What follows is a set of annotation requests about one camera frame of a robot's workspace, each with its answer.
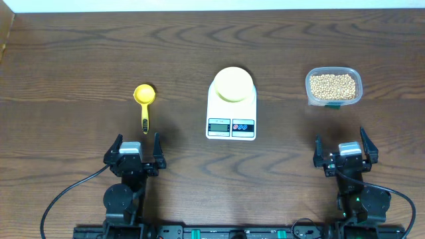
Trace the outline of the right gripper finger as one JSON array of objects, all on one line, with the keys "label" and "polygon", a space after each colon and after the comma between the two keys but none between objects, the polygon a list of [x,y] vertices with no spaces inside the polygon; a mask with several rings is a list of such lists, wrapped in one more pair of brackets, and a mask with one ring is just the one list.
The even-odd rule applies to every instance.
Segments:
[{"label": "right gripper finger", "polygon": [[363,149],[368,160],[377,160],[379,158],[379,150],[370,140],[365,129],[360,127],[360,134],[363,143]]},{"label": "right gripper finger", "polygon": [[319,135],[316,136],[315,140],[315,152],[313,155],[314,163],[322,163],[323,162],[323,150],[321,144],[321,137]]}]

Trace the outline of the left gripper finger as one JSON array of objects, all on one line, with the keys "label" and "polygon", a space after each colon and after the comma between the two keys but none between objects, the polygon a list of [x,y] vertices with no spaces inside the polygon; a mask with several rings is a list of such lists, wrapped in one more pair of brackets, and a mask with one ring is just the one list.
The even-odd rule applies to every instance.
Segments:
[{"label": "left gripper finger", "polygon": [[113,159],[116,155],[119,154],[120,145],[123,142],[123,135],[118,134],[115,141],[112,143],[110,148],[105,153],[105,159]]},{"label": "left gripper finger", "polygon": [[163,151],[159,140],[159,133],[155,133],[154,136],[153,158],[156,163],[163,163]]}]

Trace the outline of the yellow measuring scoop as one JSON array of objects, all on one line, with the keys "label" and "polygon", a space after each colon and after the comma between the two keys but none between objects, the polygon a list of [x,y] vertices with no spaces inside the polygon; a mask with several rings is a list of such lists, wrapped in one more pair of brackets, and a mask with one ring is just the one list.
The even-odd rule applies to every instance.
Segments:
[{"label": "yellow measuring scoop", "polygon": [[147,134],[149,131],[149,105],[151,105],[155,100],[155,90],[149,84],[142,84],[135,89],[133,97],[141,106],[142,131],[144,134]]}]

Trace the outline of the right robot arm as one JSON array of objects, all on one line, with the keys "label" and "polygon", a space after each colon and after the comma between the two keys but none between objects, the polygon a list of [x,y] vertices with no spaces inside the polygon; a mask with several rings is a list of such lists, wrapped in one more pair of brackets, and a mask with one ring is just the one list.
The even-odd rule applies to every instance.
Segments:
[{"label": "right robot arm", "polygon": [[368,186],[363,173],[378,162],[379,150],[361,128],[362,143],[342,143],[338,152],[326,155],[320,136],[315,139],[313,164],[326,177],[335,177],[338,186],[337,208],[343,220],[325,226],[322,238],[378,238],[378,225],[386,221],[391,195],[377,186]]}]

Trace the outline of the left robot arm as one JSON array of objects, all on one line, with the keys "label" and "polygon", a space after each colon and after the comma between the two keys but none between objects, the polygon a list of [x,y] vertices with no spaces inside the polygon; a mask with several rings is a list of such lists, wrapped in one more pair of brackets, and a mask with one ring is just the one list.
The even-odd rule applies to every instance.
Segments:
[{"label": "left robot arm", "polygon": [[143,205],[148,177],[156,177],[167,163],[162,152],[159,134],[155,134],[153,162],[143,162],[141,143],[124,142],[119,134],[104,155],[104,163],[121,182],[110,186],[104,193],[106,219],[102,238],[157,237],[154,225],[143,220]]}]

